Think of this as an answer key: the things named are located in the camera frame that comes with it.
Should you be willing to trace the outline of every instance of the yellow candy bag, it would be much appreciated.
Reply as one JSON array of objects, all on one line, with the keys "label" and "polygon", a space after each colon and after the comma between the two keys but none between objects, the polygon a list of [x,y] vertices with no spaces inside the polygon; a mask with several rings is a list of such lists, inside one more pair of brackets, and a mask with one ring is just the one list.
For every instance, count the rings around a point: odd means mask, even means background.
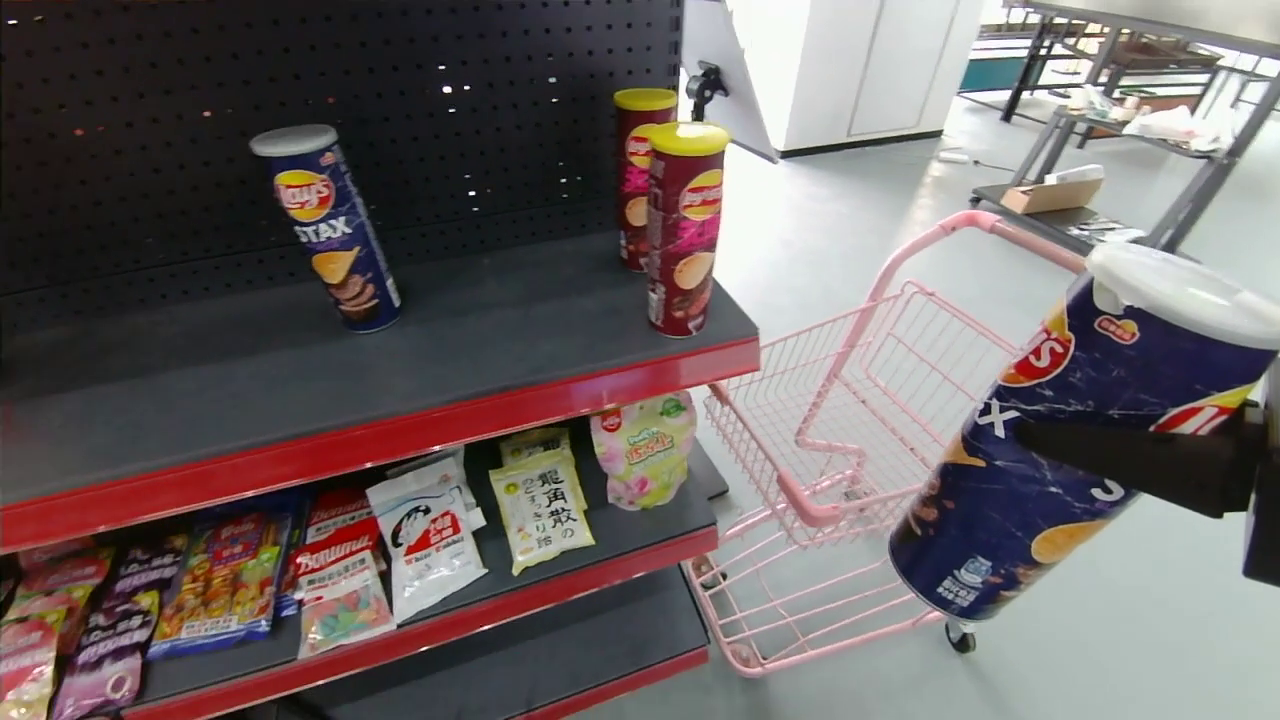
[{"label": "yellow candy bag", "polygon": [[595,544],[567,446],[489,470],[489,480],[511,546],[512,575],[567,550]]}]

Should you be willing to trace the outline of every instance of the pink shopping cart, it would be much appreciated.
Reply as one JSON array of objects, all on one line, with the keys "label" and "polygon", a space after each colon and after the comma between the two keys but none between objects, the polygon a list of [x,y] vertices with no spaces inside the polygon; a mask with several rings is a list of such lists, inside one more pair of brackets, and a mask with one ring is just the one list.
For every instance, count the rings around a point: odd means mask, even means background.
[{"label": "pink shopping cart", "polygon": [[[760,370],[710,388],[710,423],[763,503],[685,570],[741,675],[943,619],[899,580],[886,538],[1014,346],[915,282],[890,286],[961,228],[1083,268],[997,215],[957,213],[895,252],[860,307],[765,345]],[[946,634],[975,647],[968,624],[948,619]]]}]

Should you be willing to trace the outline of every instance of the gray floor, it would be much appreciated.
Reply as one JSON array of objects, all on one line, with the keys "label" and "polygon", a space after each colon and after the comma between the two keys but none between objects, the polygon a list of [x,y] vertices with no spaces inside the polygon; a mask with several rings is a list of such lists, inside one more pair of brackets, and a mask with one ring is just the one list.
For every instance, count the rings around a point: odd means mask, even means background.
[{"label": "gray floor", "polygon": [[[765,340],[856,306],[902,240],[965,209],[969,188],[1006,173],[932,160],[961,147],[1016,165],[1038,126],[1004,126],[957,100],[941,142],[796,159],[771,167],[735,152],[727,170],[716,274]],[[1094,208],[1132,224],[1158,217],[1196,165],[1124,140],[1075,161],[1108,174]],[[1280,295],[1280,122],[1271,122],[1185,251]],[[913,260],[920,279],[997,332],[1021,341],[1068,282],[1066,273],[982,233],[954,236]],[[732,492],[726,521],[754,491],[701,433]],[[1240,519],[1212,521],[1140,501],[1106,533],[984,625],[977,653],[951,652],[938,626],[900,634],[759,680],[712,664],[593,708],[581,719],[859,717],[1076,720],[1280,717],[1280,589],[1239,577]],[[815,551],[787,582],[801,589],[842,550]]]}]

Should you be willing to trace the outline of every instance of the lay's stax can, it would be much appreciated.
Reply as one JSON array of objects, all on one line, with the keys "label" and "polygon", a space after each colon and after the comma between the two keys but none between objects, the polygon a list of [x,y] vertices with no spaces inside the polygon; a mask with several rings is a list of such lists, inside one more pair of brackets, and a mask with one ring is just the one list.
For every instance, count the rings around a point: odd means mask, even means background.
[{"label": "lay's stax can", "polygon": [[248,143],[271,164],[275,199],[311,254],[347,329],[371,333],[399,318],[399,292],[329,126],[294,126]]},{"label": "lay's stax can", "polygon": [[1024,420],[1206,434],[1280,350],[1280,305],[1137,245],[1105,245],[992,386],[890,536],[902,582],[986,620],[1138,493],[1023,448]]}]

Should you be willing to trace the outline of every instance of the snack bag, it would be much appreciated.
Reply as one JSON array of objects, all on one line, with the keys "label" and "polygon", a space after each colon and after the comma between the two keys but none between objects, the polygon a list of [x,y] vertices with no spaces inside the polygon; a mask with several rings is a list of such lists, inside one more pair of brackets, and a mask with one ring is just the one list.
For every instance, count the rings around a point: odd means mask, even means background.
[{"label": "snack bag", "polygon": [[687,391],[591,415],[591,441],[609,477],[609,502],[644,510],[671,502],[689,478],[698,413]]},{"label": "snack bag", "polygon": [[50,560],[56,560],[64,555],[70,555],[91,547],[93,547],[93,538],[74,538],[55,542],[54,544],[46,544],[44,547],[23,550],[18,552],[18,566],[29,573]]},{"label": "snack bag", "polygon": [[0,621],[0,720],[46,720],[65,612],[49,610]]},{"label": "snack bag", "polygon": [[302,548],[297,556],[302,592],[298,657],[360,642],[396,629],[374,556],[378,521],[366,518]]},{"label": "snack bag", "polygon": [[6,616],[63,610],[63,619],[58,625],[58,653],[76,652],[76,641],[84,626],[88,596],[106,579],[114,552],[109,547],[101,547],[32,568],[18,583]]},{"label": "snack bag", "polygon": [[[463,462],[466,456],[466,446],[460,445],[449,450],[442,450],[439,452],[433,452],[426,457],[419,457],[417,460],[406,462],[403,465],[397,465],[387,470],[387,479],[392,480],[399,478],[401,475],[407,475],[410,473],[429,468],[436,462],[445,462],[448,459],[453,460],[453,468],[457,469],[458,477],[466,478],[466,464]],[[467,519],[471,520],[471,532],[476,532],[485,527],[486,520],[484,519],[484,510],[480,509],[480,503],[476,502],[475,496],[471,493],[471,486],[466,482],[458,483],[462,488],[462,505],[467,509]]]},{"label": "snack bag", "polygon": [[503,466],[515,465],[539,452],[570,450],[567,428],[534,428],[498,442]]},{"label": "snack bag", "polygon": [[586,501],[567,450],[539,452],[489,470],[511,546],[511,574],[547,562],[566,550],[595,544]]},{"label": "snack bag", "polygon": [[207,652],[271,630],[294,493],[202,512],[180,575],[165,594],[148,660]]},{"label": "snack bag", "polygon": [[78,720],[133,703],[142,685],[142,656],[160,615],[160,592],[147,589],[91,612],[79,648],[63,675],[51,720]]},{"label": "snack bag", "polygon": [[147,591],[166,592],[182,570],[189,541],[186,534],[174,534],[129,547],[120,559],[102,606],[131,602],[134,596]]},{"label": "snack bag", "polygon": [[465,484],[454,459],[445,457],[369,488],[392,556],[397,624],[488,573],[471,537]]},{"label": "snack bag", "polygon": [[297,556],[306,539],[307,519],[311,512],[311,498],[298,493],[289,518],[289,536],[284,543],[284,568],[280,570],[280,584],[275,589],[275,616],[297,615],[302,591],[298,589]]}]

